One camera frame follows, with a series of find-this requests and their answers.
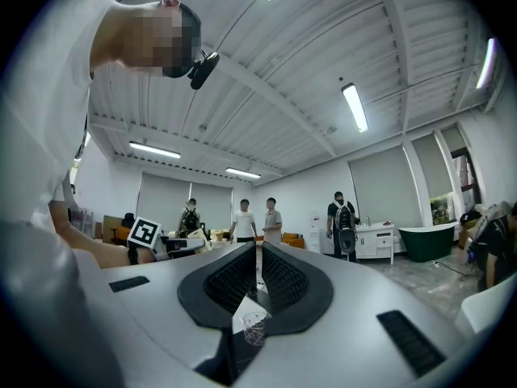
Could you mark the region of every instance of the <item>bathtub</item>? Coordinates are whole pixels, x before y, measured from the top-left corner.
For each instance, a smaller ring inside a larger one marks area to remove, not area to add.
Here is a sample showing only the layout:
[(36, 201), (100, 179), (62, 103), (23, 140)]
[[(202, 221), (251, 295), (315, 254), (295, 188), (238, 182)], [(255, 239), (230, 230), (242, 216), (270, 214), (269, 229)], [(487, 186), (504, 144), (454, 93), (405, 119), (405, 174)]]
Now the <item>bathtub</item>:
[(457, 225), (455, 221), (431, 227), (398, 227), (398, 231), (410, 258), (427, 262), (450, 254)]

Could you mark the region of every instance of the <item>cup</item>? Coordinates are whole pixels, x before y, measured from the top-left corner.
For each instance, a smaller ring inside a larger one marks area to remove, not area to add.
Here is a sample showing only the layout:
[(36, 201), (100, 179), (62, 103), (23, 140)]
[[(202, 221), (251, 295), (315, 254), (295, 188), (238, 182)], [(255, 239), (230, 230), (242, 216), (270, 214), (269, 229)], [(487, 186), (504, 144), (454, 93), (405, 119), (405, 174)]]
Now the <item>cup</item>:
[(252, 312), (242, 318), (244, 339), (253, 346), (263, 346), (266, 339), (266, 319), (271, 316), (267, 312)]

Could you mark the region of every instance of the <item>gray floor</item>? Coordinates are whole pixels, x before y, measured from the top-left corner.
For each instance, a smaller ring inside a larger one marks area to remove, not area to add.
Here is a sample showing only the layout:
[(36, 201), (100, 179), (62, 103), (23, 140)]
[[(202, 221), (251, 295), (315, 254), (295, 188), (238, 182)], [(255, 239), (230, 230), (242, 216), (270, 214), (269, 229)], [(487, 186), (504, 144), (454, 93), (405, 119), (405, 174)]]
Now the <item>gray floor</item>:
[[(362, 259), (359, 262), (396, 281), (453, 323), (461, 302), (477, 292), (477, 273), (466, 265), (466, 254), (458, 247), (453, 247), (450, 255), (437, 261), (467, 276), (463, 277), (442, 264), (436, 267), (433, 261), (413, 262), (407, 255), (395, 255), (393, 265), (389, 264), (389, 259)], [(257, 251), (257, 267), (258, 281), (262, 282), (261, 251)]]

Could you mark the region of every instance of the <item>cable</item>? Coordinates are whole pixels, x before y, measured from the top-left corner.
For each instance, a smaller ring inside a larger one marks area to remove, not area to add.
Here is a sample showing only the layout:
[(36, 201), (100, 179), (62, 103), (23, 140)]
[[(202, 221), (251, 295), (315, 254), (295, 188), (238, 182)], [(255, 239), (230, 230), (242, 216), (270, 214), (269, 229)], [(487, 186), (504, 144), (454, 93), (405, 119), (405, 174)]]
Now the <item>cable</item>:
[(462, 275), (460, 280), (462, 280), (465, 277), (478, 277), (478, 275), (469, 275), (466, 273), (458, 272), (457, 270), (451, 268), (450, 266), (447, 266), (444, 262), (434, 262), (434, 265), (438, 265), (438, 264), (442, 264), (444, 267), (448, 268), (449, 270), (452, 270), (453, 272), (456, 272), (456, 273)]

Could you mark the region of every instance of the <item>ear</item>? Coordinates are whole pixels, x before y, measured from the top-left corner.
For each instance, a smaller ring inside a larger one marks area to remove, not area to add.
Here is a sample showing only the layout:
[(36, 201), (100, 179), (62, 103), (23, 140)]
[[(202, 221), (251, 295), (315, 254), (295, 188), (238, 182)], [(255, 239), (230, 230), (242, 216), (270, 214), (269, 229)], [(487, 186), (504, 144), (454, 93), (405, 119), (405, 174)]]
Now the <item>ear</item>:
[(179, 7), (179, 0), (160, 0), (160, 6)]

